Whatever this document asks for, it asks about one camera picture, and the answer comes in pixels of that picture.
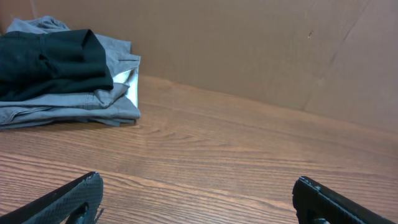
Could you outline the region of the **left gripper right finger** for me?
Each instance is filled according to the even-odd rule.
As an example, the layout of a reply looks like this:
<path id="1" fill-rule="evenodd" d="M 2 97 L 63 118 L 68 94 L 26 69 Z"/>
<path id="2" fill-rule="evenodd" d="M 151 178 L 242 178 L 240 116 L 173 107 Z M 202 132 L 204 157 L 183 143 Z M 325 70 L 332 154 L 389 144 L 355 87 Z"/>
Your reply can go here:
<path id="1" fill-rule="evenodd" d="M 306 176 L 296 181 L 292 195 L 299 224 L 394 224 Z"/>

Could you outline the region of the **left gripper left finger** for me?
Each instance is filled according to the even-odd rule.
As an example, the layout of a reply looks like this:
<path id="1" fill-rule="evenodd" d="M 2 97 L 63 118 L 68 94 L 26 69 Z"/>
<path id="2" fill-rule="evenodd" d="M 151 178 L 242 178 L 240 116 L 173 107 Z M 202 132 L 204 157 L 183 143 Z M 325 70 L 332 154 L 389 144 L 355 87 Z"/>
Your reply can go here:
<path id="1" fill-rule="evenodd" d="M 89 172 L 1 217 L 1 224 L 95 224 L 103 213 L 104 183 Z"/>

